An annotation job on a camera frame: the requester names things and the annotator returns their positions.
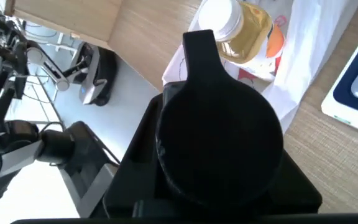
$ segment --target black lid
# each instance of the black lid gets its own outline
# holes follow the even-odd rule
[[[188,79],[164,107],[157,152],[173,192],[214,210],[244,206],[272,183],[283,152],[268,101],[224,70],[213,32],[183,34]]]

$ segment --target gray surface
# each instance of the gray surface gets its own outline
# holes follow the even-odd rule
[[[53,30],[43,27],[28,27],[32,33],[42,35],[42,38],[53,43],[57,42],[58,34]],[[79,40],[64,36],[63,44],[77,47]],[[42,44],[41,47],[52,58],[61,70],[69,68],[72,53],[55,47]],[[122,159],[149,101],[158,94],[148,81],[143,79],[137,72],[119,59],[119,72],[113,85],[112,96],[109,103],[103,107],[96,105],[83,105],[79,99],[80,86],[70,85],[67,91],[59,91],[54,101],[57,113],[60,115],[65,126],[76,121],[84,121],[103,141],[103,143],[114,153],[118,159]],[[46,75],[41,69],[38,75]],[[41,78],[48,81],[44,87],[49,97],[53,98],[55,86],[51,79]]]

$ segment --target black device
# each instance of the black device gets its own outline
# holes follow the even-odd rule
[[[83,104],[104,106],[108,103],[117,73],[116,54],[88,43],[81,43],[69,69],[62,71],[36,41],[27,40],[21,26],[0,15],[0,71],[15,77],[11,85],[15,98],[21,99],[29,69],[27,63],[40,65],[58,91],[66,91],[71,83],[81,85],[79,98]]]
[[[0,198],[22,167],[34,160],[49,162],[59,169],[81,217],[15,223],[358,221],[358,215],[316,214],[321,195],[283,149],[276,115],[254,90],[224,73],[213,33],[186,33],[183,46],[189,79],[169,83],[152,99],[121,162],[108,159],[106,146],[82,122],[63,132],[39,131],[26,121],[4,122],[14,90],[2,94]],[[206,64],[211,70],[203,73],[200,67]],[[203,82],[207,75],[211,79]],[[0,90],[7,78],[2,71]],[[250,117],[231,112],[236,103],[249,101],[253,108],[239,111]],[[201,117],[210,110],[216,110],[213,116]],[[260,142],[261,129],[252,119],[266,124],[273,141]],[[224,161],[219,152],[227,153]]]

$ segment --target cooking oil bottle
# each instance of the cooking oil bottle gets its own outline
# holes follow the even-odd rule
[[[208,0],[198,17],[201,29],[214,32],[221,57],[238,65],[277,57],[284,36],[259,6],[236,0]]]

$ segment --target wooden countertop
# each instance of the wooden countertop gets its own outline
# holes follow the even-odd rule
[[[181,43],[202,0],[124,0],[110,47],[153,86]]]
[[[181,42],[201,0],[125,0],[110,46],[151,84]],[[320,212],[358,212],[358,130],[321,112],[321,103],[358,45],[358,10],[307,91],[285,149],[323,195]]]

